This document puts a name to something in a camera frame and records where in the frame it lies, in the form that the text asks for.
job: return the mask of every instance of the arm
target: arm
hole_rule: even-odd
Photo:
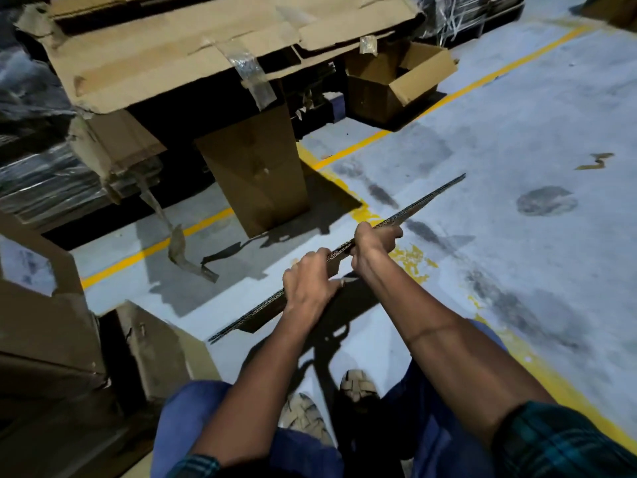
[[[327,279],[328,249],[310,252],[283,274],[287,306],[274,332],[228,391],[190,450],[224,466],[268,455],[303,344],[340,288]]]
[[[484,445],[528,401],[553,398],[513,357],[438,300],[389,256],[399,229],[356,229],[352,267],[394,322],[413,359],[465,428]]]

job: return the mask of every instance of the hand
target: hand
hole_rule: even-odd
[[[283,273],[287,305],[282,321],[309,332],[318,322],[325,305],[341,287],[339,279],[329,280],[326,248],[309,252]]]
[[[352,249],[352,268],[360,274],[361,262],[373,253],[388,254],[396,247],[396,239],[402,237],[400,226],[372,228],[367,222],[360,223],[354,233],[356,246]]]

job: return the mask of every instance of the plaid shirt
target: plaid shirt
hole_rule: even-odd
[[[572,409],[529,402],[507,416],[492,446],[496,476],[506,478],[637,478],[637,457]],[[215,458],[187,456],[168,478],[212,478]]]

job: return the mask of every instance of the person's left hand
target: person's left hand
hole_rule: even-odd
[[[318,322],[325,305],[341,287],[340,279],[329,280],[326,248],[309,252],[283,273],[287,305],[282,320],[309,332]]]

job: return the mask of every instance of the person's right arm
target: person's right arm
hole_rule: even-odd
[[[370,286],[443,401],[489,448],[503,419],[553,398],[513,357],[420,287],[388,255],[400,228],[359,224],[352,267]]]

